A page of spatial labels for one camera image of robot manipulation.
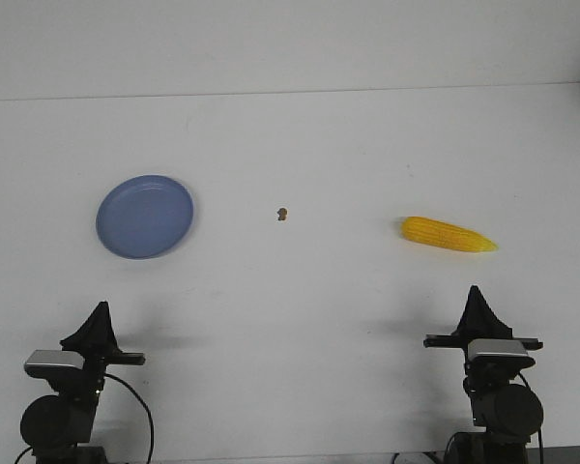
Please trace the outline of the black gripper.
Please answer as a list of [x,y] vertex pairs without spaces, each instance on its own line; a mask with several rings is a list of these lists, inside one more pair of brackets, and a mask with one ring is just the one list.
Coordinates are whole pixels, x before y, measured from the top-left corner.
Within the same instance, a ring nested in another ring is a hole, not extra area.
[[470,287],[455,331],[450,335],[427,334],[422,344],[424,348],[462,350],[470,382],[509,382],[533,367],[536,361],[530,352],[543,348],[537,338],[512,338],[512,328],[494,314],[477,285]]
[[109,303],[101,301],[73,334],[60,341],[64,351],[76,352],[85,358],[83,372],[92,387],[101,387],[111,365],[141,366],[143,353],[122,352],[112,328]]

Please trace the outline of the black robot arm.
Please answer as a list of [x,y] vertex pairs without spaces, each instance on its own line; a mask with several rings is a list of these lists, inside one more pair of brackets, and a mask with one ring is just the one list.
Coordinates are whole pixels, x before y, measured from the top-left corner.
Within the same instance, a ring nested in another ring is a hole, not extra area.
[[530,353],[543,343],[514,336],[473,285],[456,329],[428,334],[423,346],[463,352],[462,387],[470,400],[473,425],[482,429],[454,433],[442,461],[527,463],[527,445],[534,434],[541,434],[544,410],[522,371],[536,364]]
[[90,439],[100,396],[110,379],[125,387],[145,411],[149,426],[146,461],[151,462],[155,426],[150,407],[128,382],[106,371],[112,365],[141,366],[145,356],[119,348],[109,303],[99,302],[60,345],[59,350],[34,351],[23,365],[29,377],[45,380],[53,390],[23,412],[19,430],[25,450],[37,463],[106,463],[104,447],[92,446]]

